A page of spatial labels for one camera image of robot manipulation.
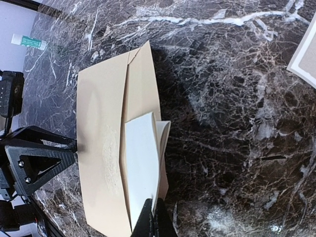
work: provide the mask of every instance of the green label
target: green label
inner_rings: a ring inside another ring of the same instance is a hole
[[[41,46],[41,40],[32,39],[30,37],[23,36],[21,45],[23,45],[23,46],[32,46],[32,47],[39,48]]]

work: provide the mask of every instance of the envelope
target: envelope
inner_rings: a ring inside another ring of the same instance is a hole
[[[161,121],[149,42],[79,72],[77,140],[83,206],[87,223],[107,237],[129,237],[132,233],[125,124],[148,113]],[[157,143],[160,198],[165,198],[168,190],[161,152],[169,128],[163,129]]]

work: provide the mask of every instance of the marble table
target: marble table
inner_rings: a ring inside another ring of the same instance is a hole
[[[49,47],[28,49],[20,126],[75,138],[78,72],[150,40],[178,235],[316,236],[316,91],[286,70],[314,0],[43,3],[64,14],[36,17],[31,36]],[[65,236],[102,236],[86,224],[77,164],[35,198]]]

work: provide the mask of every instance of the dark marble surface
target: dark marble surface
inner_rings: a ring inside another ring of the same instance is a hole
[[[151,40],[179,236],[316,236],[316,91],[286,70],[315,1],[44,3],[64,15],[36,17],[49,47],[28,50],[21,126],[76,137],[78,72]],[[35,197],[66,236],[102,236],[85,222],[77,165]]]

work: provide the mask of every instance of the bolt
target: bolt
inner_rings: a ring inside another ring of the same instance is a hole
[[[25,178],[25,182],[26,182],[27,184],[30,184],[30,183],[31,183],[31,178],[30,178],[30,177],[26,177],[26,178]]]
[[[24,161],[19,160],[19,166],[20,166],[21,168],[23,168],[23,167],[24,167]]]

